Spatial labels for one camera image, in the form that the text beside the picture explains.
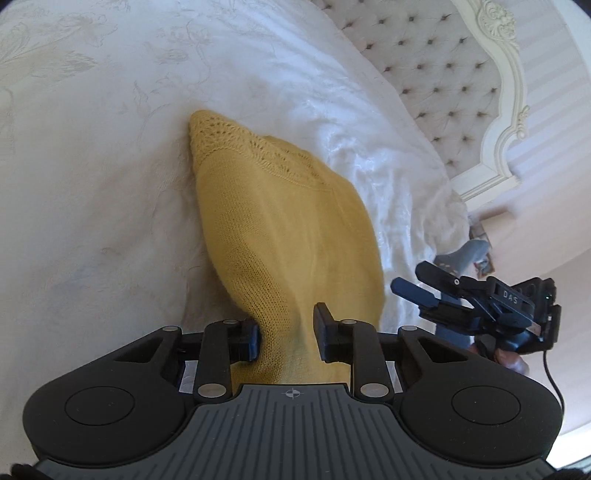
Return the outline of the right hand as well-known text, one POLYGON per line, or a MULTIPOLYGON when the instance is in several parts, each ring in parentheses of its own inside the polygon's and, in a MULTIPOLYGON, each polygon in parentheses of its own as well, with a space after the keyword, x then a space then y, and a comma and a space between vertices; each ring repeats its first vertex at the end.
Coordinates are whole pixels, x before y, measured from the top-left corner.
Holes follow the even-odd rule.
POLYGON ((497 349, 495 360, 500 365, 521 375, 528 376, 530 373, 529 365, 518 353, 497 349))

